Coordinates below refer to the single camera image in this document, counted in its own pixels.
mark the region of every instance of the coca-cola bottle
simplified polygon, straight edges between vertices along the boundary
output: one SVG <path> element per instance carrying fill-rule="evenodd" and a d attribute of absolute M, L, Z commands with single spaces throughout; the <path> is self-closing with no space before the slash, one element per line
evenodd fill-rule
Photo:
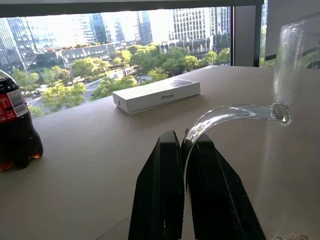
<path fill-rule="evenodd" d="M 43 155 L 43 145 L 19 85 L 0 70 L 0 172 L 26 168 Z"/>

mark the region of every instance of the white table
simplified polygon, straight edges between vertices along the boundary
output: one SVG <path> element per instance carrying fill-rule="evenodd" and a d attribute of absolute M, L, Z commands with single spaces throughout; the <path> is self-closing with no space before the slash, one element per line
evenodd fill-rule
<path fill-rule="evenodd" d="M 44 155 L 0 174 L 0 240 L 124 240 L 138 174 L 159 135 L 186 128 L 224 105 L 272 102 L 273 69 L 212 67 L 178 76 L 201 82 L 201 95 L 137 115 L 112 97 L 34 120 Z M 266 123 L 239 120 L 208 132 L 255 203 Z M 193 239 L 185 217 L 183 239 Z"/>

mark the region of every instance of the glass handle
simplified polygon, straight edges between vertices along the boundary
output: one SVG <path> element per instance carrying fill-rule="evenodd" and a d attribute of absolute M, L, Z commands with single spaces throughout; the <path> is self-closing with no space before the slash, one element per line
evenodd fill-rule
<path fill-rule="evenodd" d="M 191 213 L 190 198 L 188 197 L 189 188 L 187 184 L 187 166 L 189 156 L 192 148 L 196 144 L 197 140 L 208 129 L 213 126 L 230 120 L 236 119 L 255 119 L 255 120 L 268 120 L 279 121 L 283 124 L 288 124 L 291 121 L 291 114 L 288 108 L 284 105 L 273 104 L 271 106 L 258 106 L 258 105 L 231 105 L 221 106 L 206 112 L 198 120 L 196 120 L 186 132 L 183 143 L 186 147 L 187 158 L 184 167 L 184 186 L 185 186 L 185 198 L 189 213 Z"/>

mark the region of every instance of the red label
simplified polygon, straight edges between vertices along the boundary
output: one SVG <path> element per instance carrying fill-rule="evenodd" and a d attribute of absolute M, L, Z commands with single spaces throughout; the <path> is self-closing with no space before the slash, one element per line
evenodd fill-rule
<path fill-rule="evenodd" d="M 0 94 L 0 124 L 16 119 L 17 115 L 6 93 Z"/>

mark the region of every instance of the bottle label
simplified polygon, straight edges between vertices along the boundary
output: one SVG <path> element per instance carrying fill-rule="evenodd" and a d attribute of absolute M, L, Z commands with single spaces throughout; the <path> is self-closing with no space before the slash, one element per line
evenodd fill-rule
<path fill-rule="evenodd" d="M 19 118 L 28 112 L 20 89 L 0 94 L 0 124 Z"/>

